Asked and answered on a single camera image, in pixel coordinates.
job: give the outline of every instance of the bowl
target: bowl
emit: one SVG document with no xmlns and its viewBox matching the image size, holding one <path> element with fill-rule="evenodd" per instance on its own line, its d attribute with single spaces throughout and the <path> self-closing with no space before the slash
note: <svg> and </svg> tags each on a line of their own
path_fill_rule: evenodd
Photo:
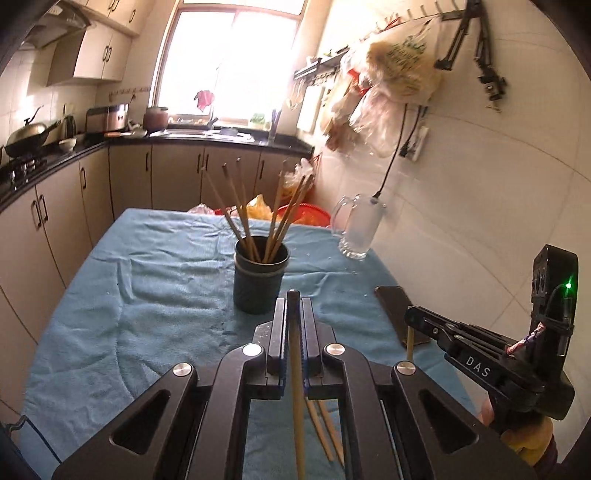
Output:
<svg viewBox="0 0 591 480">
<path fill-rule="evenodd" d="M 74 147 L 76 146 L 76 139 L 75 138 L 66 138 L 65 140 L 61 140 L 58 143 L 60 150 L 64 153 L 68 153 L 71 152 L 72 150 L 74 150 Z"/>
</svg>

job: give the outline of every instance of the dark cylindrical cup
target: dark cylindrical cup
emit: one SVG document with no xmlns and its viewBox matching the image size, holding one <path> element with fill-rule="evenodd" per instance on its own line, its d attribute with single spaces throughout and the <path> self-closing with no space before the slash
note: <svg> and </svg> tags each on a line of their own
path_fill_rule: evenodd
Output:
<svg viewBox="0 0 591 480">
<path fill-rule="evenodd" d="M 265 255 L 266 236 L 253 236 L 259 255 Z M 262 264 L 248 258 L 240 242 L 236 242 L 234 254 L 234 305 L 246 313 L 270 312 L 281 288 L 281 279 L 287 268 L 290 253 L 281 244 L 274 263 Z"/>
</svg>

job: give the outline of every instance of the wooden chopstick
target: wooden chopstick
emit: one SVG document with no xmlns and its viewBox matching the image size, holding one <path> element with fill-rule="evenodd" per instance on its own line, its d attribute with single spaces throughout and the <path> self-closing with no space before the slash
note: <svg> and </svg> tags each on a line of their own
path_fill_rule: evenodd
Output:
<svg viewBox="0 0 591 480">
<path fill-rule="evenodd" d="M 285 235 L 286 235 L 289 227 L 291 226 L 291 224 L 294 221 L 297 209 L 300 207 L 300 203 L 304 199 L 304 197 L 306 196 L 306 193 L 308 193 L 308 190 L 310 190 L 310 187 L 312 186 L 313 181 L 314 181 L 314 177 L 312 175 L 309 175 L 308 180 L 306 180 L 306 184 L 300 190 L 298 198 L 295 201 L 295 203 L 293 204 L 291 211 L 288 208 L 289 213 L 288 212 L 285 213 L 286 217 L 288 217 L 287 221 L 283 225 L 282 229 L 278 231 L 277 236 L 275 237 L 275 244 L 273 245 L 273 250 L 271 251 L 271 255 L 269 258 L 275 258 L 275 255 L 277 255 L 277 252 L 279 251 L 279 247 L 281 246 L 281 243 L 282 243 L 283 239 L 285 238 Z"/>
<path fill-rule="evenodd" d="M 232 180 L 232 176 L 230 172 L 228 172 L 228 165 L 224 163 L 222 165 L 222 171 L 224 178 L 228 182 L 230 186 L 230 190 L 234 196 L 234 202 L 236 203 L 236 210 L 238 211 L 238 216 L 240 217 L 240 221 L 242 222 L 242 227 L 244 228 L 244 234 L 246 236 L 246 245 L 248 246 L 248 252 L 250 254 L 251 260 L 256 261 L 256 256 L 258 255 L 256 251 L 256 247 L 254 246 L 254 242 L 252 241 L 252 237 L 250 235 L 250 230 L 248 229 L 248 220 L 244 218 L 244 212 L 241 208 L 240 198 L 238 197 L 238 192 L 236 191 L 236 186 L 234 185 L 234 181 Z"/>
<path fill-rule="evenodd" d="M 306 478 L 306 449 L 304 441 L 304 383 L 301 371 L 300 329 L 297 322 L 290 322 L 288 332 L 291 367 L 291 398 L 293 401 L 295 465 L 298 480 Z"/>
<path fill-rule="evenodd" d="M 272 253 L 273 250 L 275 249 L 275 245 L 277 244 L 277 238 L 279 237 L 279 234 L 281 233 L 281 230 L 283 229 L 283 227 L 285 226 L 285 224 L 287 223 L 287 219 L 289 217 L 289 214 L 291 213 L 291 210 L 293 208 L 294 203 L 297 200 L 297 197 L 300 194 L 301 189 L 303 188 L 304 185 L 304 180 L 305 178 L 302 177 L 300 180 L 300 183 L 298 184 L 297 188 L 295 189 L 295 192 L 291 195 L 291 199 L 289 202 L 289 205 L 287 205 L 287 208 L 285 210 L 285 213 L 283 214 L 283 218 L 281 219 L 281 222 L 279 223 L 279 227 L 277 227 L 277 229 L 275 230 L 273 237 L 271 238 L 271 253 L 269 253 L 269 258 L 268 261 L 271 262 L 273 261 L 273 259 L 275 258 L 275 255 Z"/>
<path fill-rule="evenodd" d="M 256 247 L 256 243 L 251 235 L 251 227 L 248 225 L 248 209 L 246 208 L 247 198 L 246 198 L 246 189 L 244 188 L 244 182 L 242 181 L 242 167 L 240 164 L 240 158 L 236 159 L 236 172 L 238 173 L 238 187 L 240 188 L 240 203 L 242 204 L 242 215 L 243 218 L 246 220 L 246 225 L 244 225 L 244 231 L 246 233 L 246 237 L 251 239 L 252 250 L 255 254 L 256 261 L 259 263 L 262 262 L 261 256 L 259 255 L 258 248 Z"/>
<path fill-rule="evenodd" d="M 409 326 L 407 328 L 407 360 L 409 362 L 413 361 L 413 353 L 414 353 L 414 328 Z"/>
<path fill-rule="evenodd" d="M 228 214 L 228 211 L 224 208 L 222 197 L 220 196 L 219 192 L 217 191 L 216 186 L 213 184 L 212 179 L 210 178 L 210 176 L 206 170 L 203 170 L 203 174 L 205 175 L 205 178 L 207 178 L 207 180 L 209 181 L 209 184 L 212 186 L 213 194 L 216 196 L 216 200 L 218 201 L 218 203 L 220 205 L 222 205 L 222 213 L 223 213 L 224 217 L 226 218 L 228 225 L 230 225 L 232 232 L 234 232 L 234 235 L 236 235 L 236 238 L 238 238 L 238 242 L 240 243 L 240 245 L 242 246 L 244 251 L 245 252 L 248 251 L 248 249 L 246 248 L 246 245 L 244 243 L 244 239 L 242 238 L 242 235 L 238 231 L 238 228 L 236 228 L 236 225 L 234 225 L 234 222 L 232 221 L 232 218 Z"/>
<path fill-rule="evenodd" d="M 324 449 L 326 458 L 328 458 L 329 462 L 333 462 L 335 457 L 332 454 L 329 441 L 326 438 L 326 434 L 324 433 L 324 429 L 322 428 L 322 424 L 320 423 L 320 417 L 318 416 L 318 412 L 316 411 L 314 402 L 306 399 L 306 407 L 308 407 L 308 413 L 310 414 L 310 418 L 312 420 L 312 423 L 314 424 L 314 429 L 316 430 L 316 435 L 318 435 L 318 439 L 322 444 L 322 448 Z"/>
<path fill-rule="evenodd" d="M 339 439 L 339 434 L 335 429 L 335 424 L 332 422 L 330 418 L 330 413 L 324 404 L 324 400 L 317 400 L 316 403 L 320 408 L 320 414 L 322 415 L 322 419 L 324 420 L 324 424 L 326 425 L 326 430 L 328 430 L 330 439 L 333 442 L 333 446 L 335 447 L 335 452 L 339 457 L 339 462 L 342 466 L 345 466 L 345 455 L 343 454 L 343 444 Z"/>
<path fill-rule="evenodd" d="M 275 194 L 275 204 L 273 205 L 273 217 L 271 218 L 271 226 L 269 227 L 269 237 L 267 237 L 267 244 L 265 246 L 265 257 L 262 262 L 267 263 L 269 261 L 269 255 L 271 253 L 271 240 L 275 233 L 275 222 L 277 221 L 277 210 L 281 203 L 281 192 L 283 191 L 283 183 L 285 182 L 285 160 L 281 167 L 281 173 L 279 174 L 279 183 L 277 184 L 277 192 Z"/>
</svg>

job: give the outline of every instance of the pot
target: pot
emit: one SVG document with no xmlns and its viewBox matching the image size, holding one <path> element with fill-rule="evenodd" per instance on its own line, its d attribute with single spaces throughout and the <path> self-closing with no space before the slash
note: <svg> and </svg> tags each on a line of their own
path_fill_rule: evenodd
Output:
<svg viewBox="0 0 591 480">
<path fill-rule="evenodd" d="M 32 123 L 40 109 L 41 107 L 35 111 L 31 118 L 25 120 L 24 127 L 14 131 L 11 133 L 10 137 L 8 137 L 4 150 L 6 150 L 6 153 L 12 158 L 34 153 L 35 150 L 45 143 L 49 136 L 49 132 L 56 129 L 61 124 L 61 120 L 51 124 L 49 127 L 42 122 Z"/>
</svg>

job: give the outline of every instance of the smartphone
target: smartphone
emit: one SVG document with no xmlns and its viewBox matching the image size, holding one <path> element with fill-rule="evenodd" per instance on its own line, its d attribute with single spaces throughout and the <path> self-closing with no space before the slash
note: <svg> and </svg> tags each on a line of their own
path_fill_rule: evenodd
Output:
<svg viewBox="0 0 591 480">
<path fill-rule="evenodd" d="M 412 305 L 402 287 L 376 287 L 375 296 L 378 298 L 392 323 L 398 340 L 406 348 L 408 326 L 404 321 L 404 313 Z M 414 332 L 414 344 L 429 343 L 431 339 L 424 333 Z"/>
</svg>

